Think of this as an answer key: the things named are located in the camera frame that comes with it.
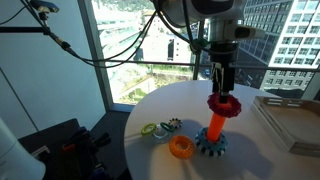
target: city view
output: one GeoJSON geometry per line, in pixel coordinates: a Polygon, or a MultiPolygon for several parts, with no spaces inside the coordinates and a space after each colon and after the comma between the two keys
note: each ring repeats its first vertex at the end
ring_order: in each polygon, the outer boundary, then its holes
{"type": "MultiPolygon", "coordinates": [[[[320,64],[318,4],[318,0],[248,0],[244,11],[244,24],[264,29],[266,36],[264,39],[240,42],[237,64],[316,69],[320,64]]],[[[92,0],[92,5],[105,58],[129,47],[154,12],[153,4],[149,0],[92,0]]],[[[186,36],[185,29],[176,31],[186,36]]],[[[195,38],[197,31],[197,24],[193,24],[192,32],[195,38]]],[[[189,45],[173,35],[157,16],[144,39],[140,37],[133,48],[113,59],[124,61],[128,58],[135,62],[179,65],[124,63],[107,69],[115,103],[136,104],[159,87],[193,80],[193,66],[190,64],[194,63],[195,58],[189,45]],[[142,40],[141,47],[131,56],[142,40]]],[[[107,62],[106,66],[118,63],[107,62]]],[[[200,63],[210,64],[207,53],[202,53],[200,63]]],[[[209,79],[210,72],[210,67],[201,66],[197,79],[209,79]]],[[[237,69],[235,80],[238,84],[279,96],[301,98],[313,75],[313,72],[296,70],[237,69]]]]}

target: black cable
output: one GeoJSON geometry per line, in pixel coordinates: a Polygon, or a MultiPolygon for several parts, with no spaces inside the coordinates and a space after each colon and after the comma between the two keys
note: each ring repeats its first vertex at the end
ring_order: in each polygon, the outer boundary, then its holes
{"type": "Polygon", "coordinates": [[[191,49],[194,51],[195,48],[194,48],[193,36],[192,36],[191,28],[190,28],[187,1],[186,0],[182,0],[182,4],[183,4],[183,16],[184,16],[184,20],[185,20],[185,23],[186,23],[186,29],[187,29],[187,33],[188,33],[188,37],[189,37],[189,41],[190,41],[190,46],[191,46],[191,49]]]}
{"type": "Polygon", "coordinates": [[[88,64],[88,65],[90,65],[90,66],[96,67],[96,68],[113,68],[113,67],[120,66],[120,65],[126,63],[127,61],[129,61],[130,58],[131,58],[132,56],[134,56],[134,55],[136,54],[136,52],[139,50],[139,48],[141,47],[141,45],[142,45],[142,43],[143,43],[143,41],[144,41],[144,39],[145,39],[145,37],[146,37],[146,35],[147,35],[147,32],[149,31],[149,29],[150,29],[150,27],[151,27],[153,18],[154,18],[154,16],[152,16],[152,17],[150,18],[151,21],[150,21],[150,20],[148,21],[148,22],[150,22],[150,23],[149,23],[149,24],[147,23],[147,25],[145,26],[145,27],[147,27],[147,28],[146,28],[146,30],[145,30],[145,32],[144,32],[144,37],[142,38],[142,40],[141,40],[140,44],[138,45],[138,47],[136,48],[136,50],[128,57],[127,60],[125,60],[125,61],[123,61],[123,62],[121,62],[121,63],[119,63],[119,64],[112,65],[112,66],[99,66],[99,65],[94,65],[94,64],[91,64],[90,62],[97,62],[97,61],[87,61],[87,60],[81,58],[80,56],[78,56],[76,53],[72,53],[72,52],[71,52],[71,53],[69,52],[69,53],[70,53],[72,56],[74,56],[74,57],[82,60],[84,63],[86,63],[86,64],[88,64]]]}
{"type": "Polygon", "coordinates": [[[159,18],[161,19],[161,21],[163,22],[163,24],[174,34],[176,35],[177,37],[179,37],[180,39],[182,39],[183,41],[187,42],[187,43],[190,43],[189,40],[185,37],[183,37],[180,33],[178,33],[177,31],[175,31],[171,25],[169,25],[169,23],[164,19],[164,17],[162,16],[161,14],[161,0],[156,0],[156,2],[154,2],[154,5],[155,5],[155,9],[156,9],[156,12],[159,16],[159,18]]]}
{"type": "Polygon", "coordinates": [[[8,20],[1,22],[0,25],[3,25],[5,23],[8,23],[9,21],[11,21],[13,18],[15,18],[16,16],[18,16],[18,14],[21,13],[22,10],[24,10],[24,8],[26,8],[25,6],[23,6],[15,15],[13,15],[11,18],[9,18],[8,20]]]}
{"type": "Polygon", "coordinates": [[[132,44],[131,44],[129,47],[127,47],[127,48],[126,48],[125,50],[123,50],[122,52],[120,52],[120,53],[118,53],[118,54],[116,54],[116,55],[113,55],[113,56],[111,56],[111,57],[105,58],[105,59],[96,59],[96,60],[90,60],[90,59],[86,59],[86,58],[81,58],[81,59],[82,59],[82,60],[85,60],[85,61],[88,61],[88,62],[106,62],[106,61],[112,60],[112,58],[114,58],[114,57],[117,57],[117,56],[123,54],[124,52],[126,52],[126,51],[128,51],[130,48],[132,48],[132,47],[136,44],[136,42],[140,39],[140,37],[141,37],[144,33],[147,32],[146,29],[147,29],[147,27],[148,27],[149,24],[151,25],[152,20],[154,19],[155,15],[156,15],[156,12],[154,12],[154,13],[152,14],[152,16],[150,17],[150,19],[149,19],[148,22],[146,23],[146,25],[143,27],[142,31],[139,33],[138,37],[132,42],[132,44]]]}
{"type": "MultiPolygon", "coordinates": [[[[156,0],[156,2],[154,2],[154,6],[155,6],[155,9],[156,9],[156,12],[159,16],[159,18],[161,19],[161,21],[163,22],[163,24],[174,34],[176,35],[177,37],[179,37],[181,40],[187,42],[188,44],[190,44],[190,41],[189,39],[183,37],[181,34],[179,34],[177,31],[175,31],[171,25],[169,25],[169,23],[163,18],[162,14],[161,14],[161,2],[160,0],[156,0]]],[[[205,51],[205,52],[208,52],[209,54],[213,54],[213,51],[207,49],[207,48],[204,48],[204,47],[201,47],[199,46],[198,44],[194,44],[195,47],[197,48],[200,48],[201,50],[205,51]]]]}
{"type": "Polygon", "coordinates": [[[32,5],[27,0],[25,0],[25,1],[20,0],[20,2],[24,5],[24,7],[26,7],[26,9],[30,12],[30,14],[33,16],[33,18],[40,24],[40,26],[44,28],[44,25],[42,24],[39,17],[37,16],[35,11],[33,10],[32,5]]]}

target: building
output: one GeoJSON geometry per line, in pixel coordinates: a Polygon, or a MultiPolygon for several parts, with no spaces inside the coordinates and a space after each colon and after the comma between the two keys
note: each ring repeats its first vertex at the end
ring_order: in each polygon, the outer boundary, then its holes
{"type": "MultiPolygon", "coordinates": [[[[319,0],[248,0],[245,25],[264,29],[264,39],[240,43],[240,51],[268,67],[319,66],[319,0]]],[[[268,70],[260,89],[305,90],[314,73],[268,70]]]]}

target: orange cylinder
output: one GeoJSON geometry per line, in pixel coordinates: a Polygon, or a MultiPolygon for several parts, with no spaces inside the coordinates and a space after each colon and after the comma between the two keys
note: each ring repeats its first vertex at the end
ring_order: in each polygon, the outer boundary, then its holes
{"type": "MultiPolygon", "coordinates": [[[[220,104],[221,108],[230,108],[231,104],[220,104]]],[[[213,113],[210,121],[210,125],[208,127],[207,132],[207,139],[216,142],[219,140],[219,136],[222,130],[222,127],[224,125],[224,122],[226,121],[226,117],[220,116],[217,113],[213,113]]]]}

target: white table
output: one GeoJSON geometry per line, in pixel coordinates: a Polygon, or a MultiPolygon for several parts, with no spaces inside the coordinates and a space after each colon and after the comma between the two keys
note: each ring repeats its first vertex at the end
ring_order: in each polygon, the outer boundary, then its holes
{"type": "Polygon", "coordinates": [[[208,158],[197,150],[191,159],[180,160],[170,153],[167,143],[155,144],[140,135],[147,123],[179,118],[183,120],[179,133],[195,142],[197,131],[209,126],[211,87],[211,81],[179,82],[155,90],[136,105],[124,140],[134,180],[320,179],[320,158],[289,153],[258,120],[261,116],[254,111],[254,97],[272,95],[242,85],[232,92],[242,104],[242,112],[226,120],[223,133],[229,144],[220,158],[208,158]]]}

